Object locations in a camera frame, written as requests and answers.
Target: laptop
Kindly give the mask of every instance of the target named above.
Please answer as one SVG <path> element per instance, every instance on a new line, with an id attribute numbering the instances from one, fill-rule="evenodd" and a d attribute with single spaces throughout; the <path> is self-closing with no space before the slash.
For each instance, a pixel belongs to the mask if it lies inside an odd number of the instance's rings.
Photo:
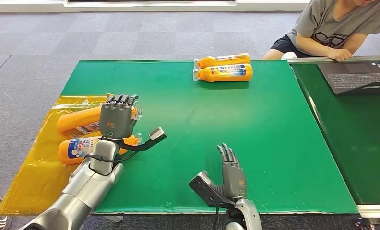
<path id="1" fill-rule="evenodd" d="M 317 64 L 334 94 L 380 93 L 377 61 Z"/>

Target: yellow plastic sheet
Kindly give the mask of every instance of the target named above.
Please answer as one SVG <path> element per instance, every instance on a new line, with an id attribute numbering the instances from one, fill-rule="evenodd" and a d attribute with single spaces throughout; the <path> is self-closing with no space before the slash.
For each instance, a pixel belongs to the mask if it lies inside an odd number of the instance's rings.
<path id="1" fill-rule="evenodd" d="M 65 165 L 59 161 L 59 144 L 65 138 L 57 133 L 56 121 L 63 114 L 99 106 L 106 98 L 65 96 L 57 99 L 0 204 L 0 215 L 37 215 L 57 200 L 78 164 Z M 99 135 L 96 132 L 88 137 Z"/>

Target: green mat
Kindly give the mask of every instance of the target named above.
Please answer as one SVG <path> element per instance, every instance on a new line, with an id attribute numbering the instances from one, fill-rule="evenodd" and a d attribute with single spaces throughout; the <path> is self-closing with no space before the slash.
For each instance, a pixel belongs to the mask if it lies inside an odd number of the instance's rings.
<path id="1" fill-rule="evenodd" d="M 380 204 L 380 95 L 335 96 L 316 64 L 293 64 L 357 204 Z"/>
<path id="2" fill-rule="evenodd" d="M 135 132 L 168 137 L 124 163 L 96 213 L 214 212 L 188 186 L 201 170 L 221 181 L 216 145 L 232 147 L 260 212 L 356 213 L 287 62 L 252 63 L 250 82 L 192 80 L 192 62 L 80 61 L 61 95 L 139 95 Z"/>

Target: black shorts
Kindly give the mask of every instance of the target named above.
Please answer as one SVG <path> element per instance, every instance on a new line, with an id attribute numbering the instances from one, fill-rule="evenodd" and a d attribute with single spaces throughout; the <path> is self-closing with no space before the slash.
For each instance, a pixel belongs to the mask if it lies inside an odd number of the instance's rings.
<path id="1" fill-rule="evenodd" d="M 296 49 L 295 45 L 293 45 L 292 41 L 290 38 L 285 35 L 281 38 L 279 38 L 271 47 L 271 49 L 276 49 L 282 53 L 287 53 L 287 52 L 293 52 L 296 54 L 298 58 L 308 58 L 308 57 L 313 57 L 312 55 L 308 55 L 305 53 L 300 52 L 298 49 Z"/>

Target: robotic arm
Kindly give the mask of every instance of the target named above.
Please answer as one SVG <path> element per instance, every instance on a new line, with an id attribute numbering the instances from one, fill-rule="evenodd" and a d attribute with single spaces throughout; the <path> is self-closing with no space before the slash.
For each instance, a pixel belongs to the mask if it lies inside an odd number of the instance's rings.
<path id="1" fill-rule="evenodd" d="M 227 224 L 226 230 L 262 230 L 255 205 L 245 197 L 247 184 L 238 158 L 224 143 L 217 148 L 221 155 L 223 183 L 215 185 L 208 173 L 202 171 L 193 178 L 189 186 L 208 206 L 227 208 L 232 222 Z"/>
<path id="2" fill-rule="evenodd" d="M 137 95 L 126 94 L 107 98 L 101 107 L 99 121 L 102 139 L 70 175 L 69 183 L 52 206 L 19 230 L 78 230 L 122 174 L 121 162 L 167 137 L 159 127 L 149 134 L 150 139 L 142 145 L 131 146 L 122 141 L 132 134 L 135 127 L 136 120 L 131 120 L 131 114 L 137 98 Z M 134 153 L 117 159 L 120 157 L 119 148 Z"/>

